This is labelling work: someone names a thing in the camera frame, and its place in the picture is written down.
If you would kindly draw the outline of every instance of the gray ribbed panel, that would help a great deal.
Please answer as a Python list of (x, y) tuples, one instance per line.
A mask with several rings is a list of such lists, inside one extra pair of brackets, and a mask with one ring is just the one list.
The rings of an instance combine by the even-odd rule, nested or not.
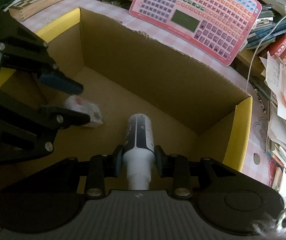
[(35, 235), (2, 230), (1, 239), (255, 240), (258, 238), (232, 236), (212, 228), (197, 215), (189, 202), (174, 200), (165, 191), (115, 190), (105, 199), (87, 201), (81, 213), (61, 228)]

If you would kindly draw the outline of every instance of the gray oval spot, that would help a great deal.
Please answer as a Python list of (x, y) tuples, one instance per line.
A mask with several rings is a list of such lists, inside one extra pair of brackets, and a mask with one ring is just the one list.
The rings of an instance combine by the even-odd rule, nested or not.
[(253, 160), (254, 160), (254, 163), (255, 163), (256, 165), (259, 165), (260, 162), (261, 162), (260, 155), (258, 155), (257, 153), (254, 153)]

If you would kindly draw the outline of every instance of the white bottle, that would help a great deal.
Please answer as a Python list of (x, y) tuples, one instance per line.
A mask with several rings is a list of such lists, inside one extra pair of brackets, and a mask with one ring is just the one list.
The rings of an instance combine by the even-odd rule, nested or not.
[(134, 114), (129, 118), (124, 152), (129, 189), (148, 190), (155, 156), (151, 120), (145, 114)]

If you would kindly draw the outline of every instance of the gingham tablecloth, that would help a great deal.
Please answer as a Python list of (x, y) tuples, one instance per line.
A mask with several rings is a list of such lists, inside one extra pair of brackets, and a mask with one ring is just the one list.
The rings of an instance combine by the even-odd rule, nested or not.
[[(129, 11), (99, 1), (63, 0), (30, 17), (23, 22), (23, 25), (35, 32), (53, 20), (57, 19), (58, 17), (62, 16), (63, 14), (77, 7), (82, 7), (87, 10), (106, 15), (110, 18), (122, 22), (122, 25), (131, 30), (143, 31), (147, 33), (150, 38), (158, 40), (159, 42), (172, 47), (175, 50), (181, 51), (182, 53), (209, 65), (211, 68), (221, 73), (235, 85), (245, 89), (246, 80), (233, 68), (221, 65), (214, 58), (208, 56), (183, 39), (148, 22), (131, 16)], [(271, 180), (269, 175), (270, 159), (264, 153), (265, 140), (267, 135), (267, 117), (262, 111), (255, 91), (253, 90), (252, 86), (249, 87), (249, 93), (253, 97), (253, 109), (251, 132), (242, 173), (266, 185), (269, 185)], [(260, 156), (260, 163), (258, 165), (254, 163), (254, 153), (257, 153)]]

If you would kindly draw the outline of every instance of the stack of papers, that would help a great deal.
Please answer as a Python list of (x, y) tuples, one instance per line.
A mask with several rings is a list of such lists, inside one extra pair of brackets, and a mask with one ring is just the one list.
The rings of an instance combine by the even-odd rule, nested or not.
[(268, 53), (262, 75), (271, 89), (266, 151), (276, 164), (272, 187), (286, 199), (286, 66)]

